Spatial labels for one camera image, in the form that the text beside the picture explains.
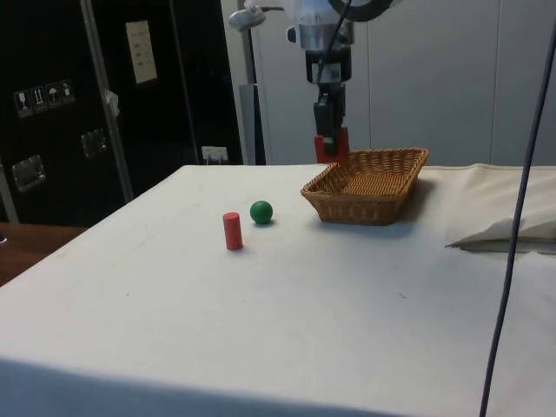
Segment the black cable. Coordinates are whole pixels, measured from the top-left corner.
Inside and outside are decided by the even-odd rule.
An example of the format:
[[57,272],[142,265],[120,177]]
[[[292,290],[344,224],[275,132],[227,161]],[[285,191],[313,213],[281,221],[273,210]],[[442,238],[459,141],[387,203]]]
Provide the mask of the black cable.
[[349,8],[351,7],[351,3],[353,1],[354,0],[347,0],[346,8],[344,9],[344,12],[341,14],[340,20],[338,21],[338,24],[336,24],[336,29],[334,30],[334,34],[332,35],[332,38],[330,39],[330,43],[328,44],[328,47],[324,51],[324,55],[322,55],[322,58],[319,61],[319,72],[318,72],[318,75],[316,77],[317,85],[321,85],[322,72],[324,71],[324,65],[325,65],[326,61],[328,60],[328,57],[330,56],[330,53],[332,52],[332,48],[334,47],[334,44],[338,40],[338,34],[340,33],[341,26],[344,24],[344,21],[346,20],[346,16],[348,15]]
[[284,11],[284,8],[283,7],[273,7],[273,6],[262,6],[261,10],[266,13],[267,11]]
[[521,215],[523,213],[523,206],[525,204],[525,197],[527,192],[527,185],[529,183],[529,175],[531,173],[531,165],[533,164],[533,155],[535,152],[535,145],[539,136],[540,120],[545,109],[546,95],[548,93],[548,84],[550,83],[550,75],[553,70],[554,54],[556,52],[556,22],[554,22],[552,38],[546,58],[545,73],[542,79],[540,88],[540,96],[537,102],[537,109],[527,145],[527,152],[525,163],[523,165],[523,175],[521,177],[520,192],[518,194],[518,201],[515,206],[515,215],[513,217],[512,225],[512,240],[510,242],[510,252],[507,257],[506,266],[506,279],[504,280],[504,290],[502,292],[502,301],[500,302],[500,310],[498,312],[498,319],[496,321],[496,329],[494,330],[493,344],[491,346],[490,355],[488,357],[488,366],[486,368],[485,387],[483,389],[483,397],[480,404],[479,417],[486,417],[488,409],[488,400],[490,397],[490,387],[493,383],[494,363],[496,362],[496,354],[498,353],[498,345],[500,343],[500,336],[504,326],[504,318],[506,317],[507,303],[510,298],[510,289],[512,287],[513,278],[513,264],[515,263],[515,253],[518,246],[518,237],[520,233]]

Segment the green ball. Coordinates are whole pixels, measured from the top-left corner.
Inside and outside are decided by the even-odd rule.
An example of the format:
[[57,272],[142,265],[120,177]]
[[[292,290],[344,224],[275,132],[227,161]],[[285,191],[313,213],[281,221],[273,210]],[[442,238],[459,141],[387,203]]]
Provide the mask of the green ball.
[[272,214],[272,206],[267,202],[256,202],[251,206],[251,218],[257,224],[269,224]]

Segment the power socket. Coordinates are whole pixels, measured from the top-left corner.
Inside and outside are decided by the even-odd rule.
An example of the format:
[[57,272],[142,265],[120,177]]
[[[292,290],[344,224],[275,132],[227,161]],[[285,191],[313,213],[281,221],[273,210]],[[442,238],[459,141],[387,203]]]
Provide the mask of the power socket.
[[209,164],[227,164],[228,149],[221,146],[203,146],[202,159],[207,165]]

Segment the wicker basket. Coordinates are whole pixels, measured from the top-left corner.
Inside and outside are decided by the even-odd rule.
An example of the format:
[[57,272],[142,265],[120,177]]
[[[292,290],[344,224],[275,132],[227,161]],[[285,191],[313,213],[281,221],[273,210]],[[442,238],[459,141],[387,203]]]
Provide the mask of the wicker basket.
[[323,222],[388,225],[396,222],[428,158],[426,149],[351,152],[329,165],[301,193]]

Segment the gray wall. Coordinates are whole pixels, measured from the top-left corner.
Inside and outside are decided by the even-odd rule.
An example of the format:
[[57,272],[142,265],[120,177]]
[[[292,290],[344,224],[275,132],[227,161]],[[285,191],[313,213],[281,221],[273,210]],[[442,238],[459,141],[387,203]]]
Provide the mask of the gray wall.
[[[267,1],[272,5],[277,0]],[[550,31],[553,0],[405,0],[356,26],[347,84],[352,149],[422,146],[430,164],[521,164]],[[269,163],[315,162],[303,51],[283,13],[254,30]],[[556,164],[551,85],[537,163]]]

